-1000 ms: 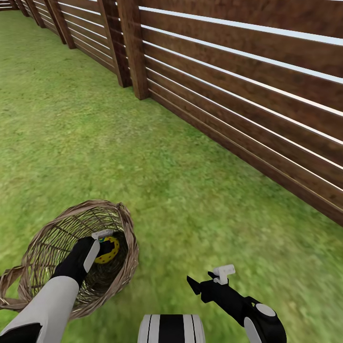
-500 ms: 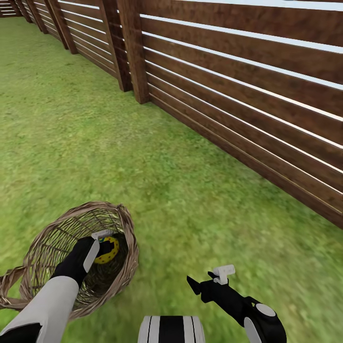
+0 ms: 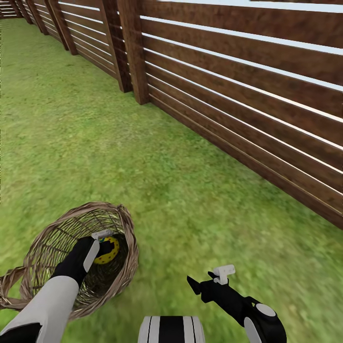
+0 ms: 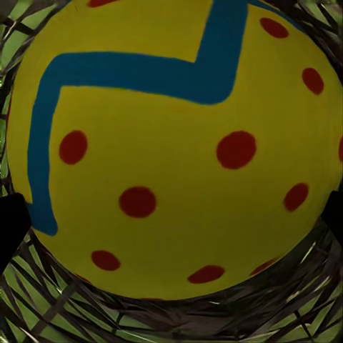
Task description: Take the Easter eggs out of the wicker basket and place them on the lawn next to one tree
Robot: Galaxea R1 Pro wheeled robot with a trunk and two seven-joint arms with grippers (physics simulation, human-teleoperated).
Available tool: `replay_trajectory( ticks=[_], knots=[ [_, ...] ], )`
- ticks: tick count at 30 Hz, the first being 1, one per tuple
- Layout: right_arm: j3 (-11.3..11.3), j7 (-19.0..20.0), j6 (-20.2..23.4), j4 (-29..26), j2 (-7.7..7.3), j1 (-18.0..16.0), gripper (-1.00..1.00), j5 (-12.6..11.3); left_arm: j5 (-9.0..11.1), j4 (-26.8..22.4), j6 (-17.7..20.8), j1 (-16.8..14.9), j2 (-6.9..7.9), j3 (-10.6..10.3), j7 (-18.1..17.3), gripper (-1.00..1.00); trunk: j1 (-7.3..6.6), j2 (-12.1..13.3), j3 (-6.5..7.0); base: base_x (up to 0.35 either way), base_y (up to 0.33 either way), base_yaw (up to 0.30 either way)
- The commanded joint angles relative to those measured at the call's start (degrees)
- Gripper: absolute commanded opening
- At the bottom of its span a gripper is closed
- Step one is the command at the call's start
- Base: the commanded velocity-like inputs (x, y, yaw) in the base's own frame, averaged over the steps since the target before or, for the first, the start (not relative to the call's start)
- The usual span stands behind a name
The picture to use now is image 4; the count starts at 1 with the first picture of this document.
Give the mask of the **wicker basket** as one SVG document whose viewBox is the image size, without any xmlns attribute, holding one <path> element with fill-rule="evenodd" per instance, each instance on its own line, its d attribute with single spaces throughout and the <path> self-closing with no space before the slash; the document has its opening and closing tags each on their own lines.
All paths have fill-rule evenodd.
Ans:
<svg viewBox="0 0 343 343">
<path fill-rule="evenodd" d="M 19 62 L 12 68 L 11 66 L 13 66 L 19 57 L 26 51 L 34 37 L 41 31 L 41 29 L 43 29 L 47 21 L 70 1 L 71 0 L 34 0 L 29 8 L 18 19 L 14 19 L 10 16 L 10 13 L 14 7 L 16 7 L 19 0 L 0 0 L 0 26 L 2 24 L 6 25 L 3 37 L 0 41 L 0 58 L 3 53 L 4 44 L 14 30 L 20 31 L 28 36 L 13 55 L 4 70 L 0 73 L 0 79 L 6 75 L 0 92 L 0 119 L 7 120 L 7 114 L 2 114 L 1 112 L 7 95 L 13 89 L 15 80 L 14 75 L 16 71 L 18 71 L 21 63 Z M 343 86 L 343 28 L 339 26 L 333 17 L 330 16 L 329 12 L 323 7 L 326 6 L 343 15 L 343 0 L 336 0 L 339 6 L 335 6 L 334 4 L 328 3 L 324 0 L 314 0 L 314 3 L 317 4 L 319 10 L 329 22 L 330 26 L 319 21 L 312 13 L 312 10 L 310 10 L 306 3 L 304 3 L 304 0 L 264 1 L 279 8 L 280 11 L 301 26 L 301 28 L 312 38 L 312 41 L 325 53 Z M 46 7 L 53 6 L 53 4 L 56 4 L 56 6 L 34 30 L 22 23 L 24 17 L 37 13 Z M 6 174 L 6 177 L 0 177 L 0 198 L 2 198 L 3 186 L 9 195 L 15 194 L 10 171 Z M 338 191 L 343 193 L 343 177 Z M 33 277 L 31 277 L 30 274 L 20 267 L 13 259 L 10 260 L 9 266 L 16 277 L 20 290 L 33 307 L 31 307 L 23 297 L 19 296 L 9 283 L 7 283 L 4 274 L 2 274 L 0 277 L 0 286 L 3 288 L 17 314 L 14 313 L 7 303 L 0 297 L 0 328 L 6 335 L 6 339 L 4 339 L 4 336 L 1 334 L 0 337 L 5 341 L 5 343 L 19 343 L 7 322 L 7 319 L 9 319 L 10 322 L 15 324 L 23 333 L 26 334 L 26 339 L 23 340 L 23 343 L 53 343 L 52 341 L 40 336 L 40 333 L 47 326 L 54 330 L 54 332 L 56 332 L 62 339 L 66 340 L 66 343 L 96 343 L 96 340 L 94 340 L 93 337 L 84 330 L 84 328 L 97 334 L 97 336 L 106 340 L 107 343 L 137 343 L 130 342 L 122 337 L 116 336 L 117 330 L 128 330 L 130 332 L 163 337 L 166 339 L 176 340 L 177 343 L 180 343 L 180 340 L 235 340 L 236 343 L 242 343 L 246 342 L 246 340 L 255 339 L 255 337 L 273 334 L 273 336 L 269 337 L 269 339 L 264 343 L 275 343 L 281 337 L 285 336 L 297 327 L 304 327 L 304 330 L 306 330 L 309 337 L 283 343 L 314 343 L 314 339 L 319 337 L 320 333 L 325 332 L 330 329 L 330 327 L 333 327 L 335 324 L 343 321 L 342 316 L 327 326 L 330 320 L 333 319 L 339 309 L 343 306 L 343 290 L 339 295 L 329 300 L 330 295 L 336 289 L 338 284 L 343 282 L 343 248 L 335 236 L 326 247 L 326 243 L 331 232 L 329 228 L 327 229 L 320 248 L 316 246 L 316 243 L 319 241 L 326 228 L 327 225 L 324 226 L 313 244 L 306 240 L 302 240 L 303 243 L 308 244 L 311 247 L 277 281 L 273 280 L 274 273 L 276 273 L 284 260 L 286 260 L 296 247 L 277 263 L 274 263 L 270 268 L 264 270 L 263 276 L 246 280 L 233 287 L 212 294 L 177 300 L 180 302 L 180 307 L 177 308 L 166 306 L 165 304 L 155 302 L 154 300 L 147 300 L 149 303 L 152 303 L 152 305 L 142 304 L 129 297 L 101 291 L 99 288 L 81 280 L 75 274 L 68 271 L 46 249 L 46 247 L 44 247 L 39 239 L 37 239 L 33 229 L 30 228 L 27 232 L 29 233 L 30 240 L 28 242 L 23 240 L 13 257 L 20 256 L 25 260 L 25 262 L 27 262 L 31 267 L 31 270 L 33 270 L 33 273 L 39 279 L 40 283 L 33 279 Z M 44 271 L 48 274 L 51 280 L 53 280 L 53 282 L 34 262 L 29 251 L 29 247 L 32 244 L 39 255 Z M 319 250 L 317 256 L 309 263 L 300 267 L 300 264 L 304 262 L 307 255 L 313 250 L 313 248 Z M 40 293 L 40 295 L 50 303 L 51 306 L 43 316 L 39 309 L 37 309 L 37 306 L 33 302 L 33 299 L 30 297 L 30 294 L 27 292 L 26 287 L 24 287 L 20 277 L 16 274 L 13 267 L 16 267 L 19 273 L 22 274 L 24 278 Z M 63 291 L 59 289 L 59 283 L 56 280 L 56 276 L 54 276 L 53 270 L 51 270 L 52 267 L 67 283 L 67 287 Z M 43 277 L 49 280 L 49 282 L 55 287 L 59 292 L 59 297 L 55 298 L 50 294 L 49 288 L 46 286 Z M 255 293 L 247 294 L 269 281 L 272 282 L 271 287 Z M 238 289 L 243 290 L 230 297 L 230 299 L 227 299 L 225 292 Z M 89 303 L 87 304 L 79 302 L 79 300 L 72 299 L 71 296 L 74 292 L 79 293 Z M 205 297 L 220 293 L 223 293 L 225 299 L 216 301 L 204 300 Z M 21 314 L 19 305 L 14 297 L 20 300 L 24 306 L 39 318 L 39 321 L 32 330 L 27 327 L 27 324 L 23 319 L 23 314 Z M 230 302 L 238 302 L 239 300 L 248 299 L 249 297 L 254 297 L 254 299 L 243 304 L 243 306 L 240 306 L 234 311 L 230 309 Z M 312 302 L 312 300 L 317 297 L 319 297 L 319 299 L 313 306 L 313 309 L 301 316 L 299 309 L 307 303 Z M 84 314 L 81 313 L 71 302 L 77 304 L 77 306 L 86 310 L 86 312 L 90 313 L 92 316 L 95 316 L 97 319 L 113 327 L 112 332 L 102 329 L 102 327 L 94 323 L 93 320 L 84 316 Z M 198 304 L 183 307 L 182 302 Z M 332 302 L 334 302 L 332 308 L 329 310 L 329 313 L 327 313 L 318 330 L 314 333 L 314 336 L 312 336 L 307 329 L 307 325 L 312 324 L 314 319 L 316 319 L 317 315 L 320 313 L 320 310 Z M 83 319 L 75 316 L 75 314 L 69 313 L 64 308 L 66 303 L 69 303 L 70 306 L 83 317 Z M 229 311 L 204 310 L 207 307 L 225 303 L 227 303 Z M 114 321 L 113 318 L 106 313 L 106 310 L 111 313 L 118 314 L 117 320 Z M 59 313 L 88 340 L 82 339 L 81 337 L 56 326 L 55 324 L 52 324 L 51 321 L 57 313 Z M 296 320 L 293 320 L 293 322 L 289 323 L 285 327 L 263 333 L 293 313 L 297 315 Z M 126 319 L 132 320 L 133 322 L 148 326 L 151 329 L 120 326 L 119 323 L 122 317 L 126 317 Z M 330 343 L 343 343 L 343 326 Z"/>
</svg>

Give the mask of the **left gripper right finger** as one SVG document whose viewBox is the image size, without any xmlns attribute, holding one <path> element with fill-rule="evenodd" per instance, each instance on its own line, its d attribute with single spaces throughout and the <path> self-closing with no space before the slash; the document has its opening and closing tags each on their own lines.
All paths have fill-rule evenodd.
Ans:
<svg viewBox="0 0 343 343">
<path fill-rule="evenodd" d="M 330 193 L 321 216 L 343 248 L 343 193 L 339 191 Z"/>
</svg>

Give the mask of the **easter egg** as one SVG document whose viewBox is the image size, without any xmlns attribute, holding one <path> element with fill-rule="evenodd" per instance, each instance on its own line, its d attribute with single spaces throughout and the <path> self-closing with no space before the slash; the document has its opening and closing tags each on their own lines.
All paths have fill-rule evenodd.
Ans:
<svg viewBox="0 0 343 343">
<path fill-rule="evenodd" d="M 180 300 L 267 270 L 343 177 L 343 86 L 264 0 L 71 0 L 14 75 L 7 160 L 72 274 Z"/>
</svg>

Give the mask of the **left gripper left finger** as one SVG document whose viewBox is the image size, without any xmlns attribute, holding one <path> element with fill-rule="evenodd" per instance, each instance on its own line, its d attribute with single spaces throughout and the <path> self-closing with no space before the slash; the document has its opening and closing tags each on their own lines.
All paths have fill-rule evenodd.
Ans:
<svg viewBox="0 0 343 343">
<path fill-rule="evenodd" d="M 20 193 L 0 198 L 0 277 L 31 228 L 31 219 Z"/>
</svg>

